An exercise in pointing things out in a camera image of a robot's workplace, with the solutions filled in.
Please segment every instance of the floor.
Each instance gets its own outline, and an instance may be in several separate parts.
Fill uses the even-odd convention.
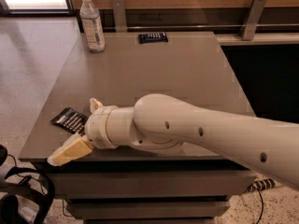
[[[0,144],[7,147],[9,154],[18,157],[78,36],[74,18],[0,18]],[[4,165],[12,164],[13,160],[7,158]],[[18,165],[30,166],[19,161]],[[278,184],[262,195],[264,210],[259,223],[299,223],[298,191]],[[261,212],[257,192],[234,196],[230,203],[231,208],[216,217],[215,223],[257,222]],[[21,205],[30,203],[22,201]],[[55,200],[47,221],[82,223],[63,215],[61,200]]]

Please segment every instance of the speckled floor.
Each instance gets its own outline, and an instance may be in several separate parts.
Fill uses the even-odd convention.
[[[0,18],[0,143],[10,154],[18,157],[78,35],[74,18]],[[13,160],[8,158],[5,165],[11,164]],[[298,191],[278,184],[262,195],[264,210],[260,223],[299,223]],[[261,212],[257,192],[234,196],[230,203],[231,208],[216,217],[215,223],[257,222]],[[65,217],[62,210],[62,201],[55,200],[47,216],[48,223],[82,223]]]

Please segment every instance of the metal bracket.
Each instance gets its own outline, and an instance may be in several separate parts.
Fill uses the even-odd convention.
[[[116,32],[126,32],[127,20],[125,16],[124,0],[112,0],[112,7]]]
[[[253,0],[247,20],[240,31],[243,40],[250,41],[253,39],[265,2],[266,0]]]
[[[0,0],[0,15],[7,15],[9,13],[9,6],[6,0]]]

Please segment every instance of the table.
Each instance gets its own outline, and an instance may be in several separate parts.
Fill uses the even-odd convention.
[[[168,43],[142,45],[136,33],[105,38],[103,53],[90,53],[84,35],[78,38],[19,159],[45,172],[56,198],[66,199],[68,211],[85,223],[176,223],[177,218],[205,223],[203,217],[221,215],[229,198],[243,193],[255,175],[190,144],[185,155],[95,149],[62,167],[47,164],[70,135],[50,120],[68,106],[90,115],[92,97],[104,105],[131,106],[146,94],[163,93],[204,108],[254,115],[213,33],[168,33]],[[193,156],[194,150],[200,155]]]

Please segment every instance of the gray tabletop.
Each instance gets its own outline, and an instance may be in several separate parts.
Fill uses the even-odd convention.
[[[135,33],[105,34],[106,50],[102,53],[90,53],[81,35],[19,159],[44,161],[71,135],[50,120],[69,106],[90,115],[92,97],[104,105],[132,106],[146,94],[163,93],[205,108],[254,115],[213,33],[167,35],[168,43],[140,45]],[[79,161],[145,157],[158,156],[131,149],[95,149]]]

